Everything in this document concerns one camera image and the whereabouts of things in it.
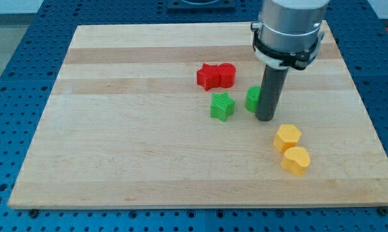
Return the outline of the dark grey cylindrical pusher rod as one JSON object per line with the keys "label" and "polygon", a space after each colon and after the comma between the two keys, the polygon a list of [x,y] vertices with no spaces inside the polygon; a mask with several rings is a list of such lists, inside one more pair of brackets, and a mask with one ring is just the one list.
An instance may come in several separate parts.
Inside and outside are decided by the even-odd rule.
{"label": "dark grey cylindrical pusher rod", "polygon": [[266,65],[255,111],[258,120],[273,119],[288,69],[278,70]]}

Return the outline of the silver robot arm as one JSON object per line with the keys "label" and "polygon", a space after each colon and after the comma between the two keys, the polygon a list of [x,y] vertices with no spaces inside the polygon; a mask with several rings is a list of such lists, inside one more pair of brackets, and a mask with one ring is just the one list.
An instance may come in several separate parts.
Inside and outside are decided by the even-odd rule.
{"label": "silver robot arm", "polygon": [[305,70],[318,55],[328,0],[263,0],[251,23],[252,47],[265,64],[255,116],[273,119],[288,70]]}

